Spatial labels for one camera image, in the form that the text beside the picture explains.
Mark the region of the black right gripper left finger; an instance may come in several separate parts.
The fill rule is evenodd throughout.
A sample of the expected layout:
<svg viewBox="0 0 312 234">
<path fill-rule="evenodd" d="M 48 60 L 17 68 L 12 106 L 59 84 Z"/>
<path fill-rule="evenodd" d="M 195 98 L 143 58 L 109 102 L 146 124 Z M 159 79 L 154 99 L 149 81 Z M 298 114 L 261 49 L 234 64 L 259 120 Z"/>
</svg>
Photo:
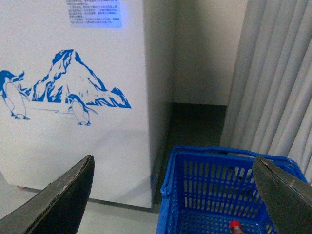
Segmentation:
<svg viewBox="0 0 312 234">
<path fill-rule="evenodd" d="M 95 160 L 87 155 L 41 192 L 0 220 L 2 234 L 75 234 L 93 184 Z"/>
</svg>

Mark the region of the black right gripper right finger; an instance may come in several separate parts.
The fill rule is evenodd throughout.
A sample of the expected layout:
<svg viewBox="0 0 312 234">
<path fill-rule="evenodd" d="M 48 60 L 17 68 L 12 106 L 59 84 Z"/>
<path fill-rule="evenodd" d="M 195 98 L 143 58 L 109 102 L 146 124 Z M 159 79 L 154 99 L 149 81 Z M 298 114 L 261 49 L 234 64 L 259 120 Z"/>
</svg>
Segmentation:
<svg viewBox="0 0 312 234">
<path fill-rule="evenodd" d="M 253 163 L 259 195 L 279 234 L 312 232 L 312 187 L 262 156 Z"/>
</svg>

